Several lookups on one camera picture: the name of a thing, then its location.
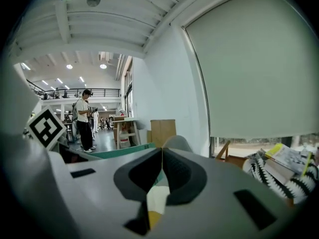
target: window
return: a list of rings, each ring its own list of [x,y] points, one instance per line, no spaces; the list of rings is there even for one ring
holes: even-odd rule
[[[214,155],[217,155],[223,148],[227,141],[230,141],[228,147],[228,154],[244,157],[249,154],[256,153],[257,150],[263,149],[265,151],[273,148],[276,143],[283,143],[288,147],[301,151],[306,148],[308,151],[316,152],[317,147],[319,147],[319,132],[297,135],[293,137],[285,138],[255,138],[255,139],[239,139],[239,138],[220,138],[213,137],[214,143]]]
[[[125,111],[128,117],[133,117],[133,94],[132,94],[132,63],[125,76]]]
[[[306,148],[309,151],[316,152],[317,147],[319,147],[319,132],[293,136],[292,149],[300,151]]]
[[[265,151],[273,148],[276,143],[282,141],[281,138],[255,138],[255,139],[239,139],[239,138],[214,138],[214,154],[217,155],[223,148],[225,143],[230,141],[228,154],[244,157],[249,154],[256,153],[257,150]]]

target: roller blind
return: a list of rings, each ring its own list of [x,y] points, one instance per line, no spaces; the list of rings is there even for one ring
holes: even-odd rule
[[[230,0],[186,28],[202,70],[211,136],[319,131],[319,44],[283,0]]]

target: black pants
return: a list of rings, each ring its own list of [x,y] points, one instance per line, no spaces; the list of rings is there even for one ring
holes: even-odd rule
[[[77,127],[80,131],[81,142],[84,150],[88,150],[93,146],[91,127],[88,122],[77,121]]]

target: wooden chair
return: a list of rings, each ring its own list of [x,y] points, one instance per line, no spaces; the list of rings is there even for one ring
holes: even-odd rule
[[[225,155],[225,162],[227,162],[228,159],[228,146],[230,144],[230,141],[227,141],[224,145],[224,147],[220,150],[220,152],[217,154],[217,156],[215,157],[216,160],[221,160],[221,156],[224,154],[224,152],[226,151],[226,155]]]
[[[227,163],[232,163],[234,165],[237,165],[240,169],[242,169],[246,158],[245,157],[236,157],[236,156],[228,155],[229,144],[230,144],[230,141],[227,141],[225,143],[224,147],[220,150],[220,152],[217,154],[215,159],[223,161],[223,162],[227,162]],[[222,160],[221,156],[224,154],[224,152],[226,152],[225,160]]]

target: white t-shirt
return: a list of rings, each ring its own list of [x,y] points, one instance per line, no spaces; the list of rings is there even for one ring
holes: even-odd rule
[[[93,119],[94,119],[94,121],[98,121],[98,116],[99,116],[99,113],[98,113],[98,112],[93,113]]]
[[[76,111],[78,113],[78,121],[88,122],[87,114],[79,114],[79,111],[86,111],[88,109],[88,104],[80,98],[80,100],[76,103]]]

